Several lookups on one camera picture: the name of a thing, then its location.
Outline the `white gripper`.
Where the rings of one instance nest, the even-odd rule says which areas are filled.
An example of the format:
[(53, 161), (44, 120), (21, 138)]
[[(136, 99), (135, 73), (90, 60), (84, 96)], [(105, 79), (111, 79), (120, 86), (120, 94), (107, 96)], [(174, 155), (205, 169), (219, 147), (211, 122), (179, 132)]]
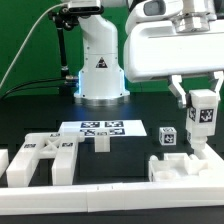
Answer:
[(186, 107), (181, 75), (209, 73), (216, 100), (224, 84), (224, 19), (214, 0), (143, 0), (128, 16), (124, 70), (131, 82), (168, 77), (178, 107)]

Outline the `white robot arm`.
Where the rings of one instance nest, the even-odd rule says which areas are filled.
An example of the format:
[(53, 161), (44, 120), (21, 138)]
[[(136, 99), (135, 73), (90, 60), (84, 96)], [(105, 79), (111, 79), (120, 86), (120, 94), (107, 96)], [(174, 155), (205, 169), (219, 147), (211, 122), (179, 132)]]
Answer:
[[(114, 100), (124, 81), (169, 80), (179, 105), (188, 105), (185, 76), (224, 72), (224, 0), (75, 0), (83, 31), (82, 98)], [(124, 69), (118, 65), (117, 29), (101, 13), (127, 6)]]

